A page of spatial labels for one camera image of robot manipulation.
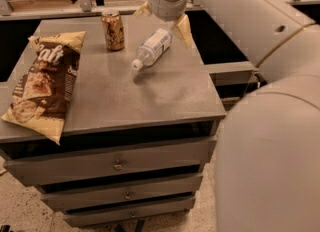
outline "brown chip bag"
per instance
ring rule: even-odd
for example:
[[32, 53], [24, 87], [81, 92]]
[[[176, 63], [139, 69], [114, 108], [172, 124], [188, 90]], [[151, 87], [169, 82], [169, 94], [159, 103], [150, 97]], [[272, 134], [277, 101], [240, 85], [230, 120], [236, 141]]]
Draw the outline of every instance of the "brown chip bag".
[[29, 38], [38, 57], [17, 83], [4, 121], [33, 129], [59, 145], [85, 34]]

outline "bottle label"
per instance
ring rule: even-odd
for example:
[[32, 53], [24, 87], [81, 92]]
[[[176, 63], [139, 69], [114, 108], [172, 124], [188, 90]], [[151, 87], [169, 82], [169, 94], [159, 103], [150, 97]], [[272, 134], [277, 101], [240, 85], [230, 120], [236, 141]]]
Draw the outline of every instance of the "bottle label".
[[148, 38], [142, 46], [150, 48], [154, 53], [154, 60], [157, 60], [161, 54], [168, 49], [171, 44], [171, 40], [171, 33], [160, 28], [150, 38]]

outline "screw hole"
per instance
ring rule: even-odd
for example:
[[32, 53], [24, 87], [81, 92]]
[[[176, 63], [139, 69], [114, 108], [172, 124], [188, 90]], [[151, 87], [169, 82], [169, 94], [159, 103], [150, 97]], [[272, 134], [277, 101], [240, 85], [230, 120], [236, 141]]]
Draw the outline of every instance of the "screw hole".
[[277, 33], [282, 33], [283, 31], [285, 31], [285, 29], [286, 29], [286, 26], [281, 25], [281, 26], [276, 28], [276, 32]]

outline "can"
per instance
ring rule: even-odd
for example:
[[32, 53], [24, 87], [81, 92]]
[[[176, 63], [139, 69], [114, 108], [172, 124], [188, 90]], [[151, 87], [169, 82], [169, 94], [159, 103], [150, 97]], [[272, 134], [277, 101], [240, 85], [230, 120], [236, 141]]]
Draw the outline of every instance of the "can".
[[108, 50], [118, 51], [124, 47], [124, 29], [119, 11], [109, 9], [101, 13], [101, 20]]

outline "white bottle cap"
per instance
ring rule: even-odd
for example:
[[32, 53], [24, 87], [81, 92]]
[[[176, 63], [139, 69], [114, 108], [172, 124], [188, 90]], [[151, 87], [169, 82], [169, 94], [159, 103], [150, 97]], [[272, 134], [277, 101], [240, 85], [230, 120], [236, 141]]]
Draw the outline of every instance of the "white bottle cap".
[[143, 67], [143, 63], [139, 59], [135, 59], [132, 61], [131, 66], [134, 70], [138, 71]]

